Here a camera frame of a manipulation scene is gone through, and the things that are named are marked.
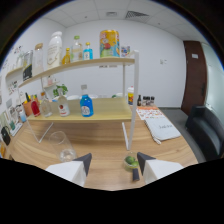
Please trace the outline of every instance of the bag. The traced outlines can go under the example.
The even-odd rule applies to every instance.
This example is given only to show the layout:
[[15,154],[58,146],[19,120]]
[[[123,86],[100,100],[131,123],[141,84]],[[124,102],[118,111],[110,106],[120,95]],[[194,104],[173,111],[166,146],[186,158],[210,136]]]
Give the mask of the bag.
[[6,128],[8,128],[8,127],[5,126],[5,127],[2,128],[1,134],[2,134],[2,139],[5,142],[5,144],[9,145],[11,139],[10,139],[10,136],[9,136],[8,132],[6,131]]

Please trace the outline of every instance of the baseboard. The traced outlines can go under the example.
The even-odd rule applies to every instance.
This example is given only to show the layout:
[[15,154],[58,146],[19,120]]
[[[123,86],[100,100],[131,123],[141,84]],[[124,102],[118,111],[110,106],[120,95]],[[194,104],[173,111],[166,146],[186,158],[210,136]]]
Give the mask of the baseboard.
[[180,110],[180,107],[159,107],[162,110]]

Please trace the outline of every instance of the floor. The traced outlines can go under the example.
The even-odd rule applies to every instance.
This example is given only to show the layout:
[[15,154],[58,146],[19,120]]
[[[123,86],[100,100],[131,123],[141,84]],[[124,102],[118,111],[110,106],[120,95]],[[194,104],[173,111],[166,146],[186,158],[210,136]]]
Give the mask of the floor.
[[180,109],[174,108],[159,108],[175,125],[178,131],[183,135],[189,146],[191,147],[195,157],[198,160],[198,163],[206,162],[204,155],[202,154],[200,148],[197,143],[191,137],[189,132],[185,129],[185,123],[187,121],[188,116]]

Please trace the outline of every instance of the brown door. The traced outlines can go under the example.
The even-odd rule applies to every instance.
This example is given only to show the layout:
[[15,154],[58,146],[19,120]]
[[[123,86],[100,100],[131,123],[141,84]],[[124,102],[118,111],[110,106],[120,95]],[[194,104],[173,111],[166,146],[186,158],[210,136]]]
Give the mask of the brown door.
[[184,41],[187,75],[181,110],[189,115],[193,105],[204,105],[207,89],[207,68],[200,42]]

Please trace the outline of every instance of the ceiling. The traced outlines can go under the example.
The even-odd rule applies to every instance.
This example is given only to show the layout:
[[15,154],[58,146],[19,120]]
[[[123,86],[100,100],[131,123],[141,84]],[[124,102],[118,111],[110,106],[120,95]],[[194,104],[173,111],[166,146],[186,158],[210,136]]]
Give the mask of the ceiling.
[[[182,40],[208,43],[202,34],[182,16],[150,0],[75,0],[52,10],[42,18],[70,27],[94,20],[127,20],[125,17],[128,11],[148,15],[148,17],[132,17],[129,20],[158,27]],[[107,12],[116,12],[117,16],[108,17]]]

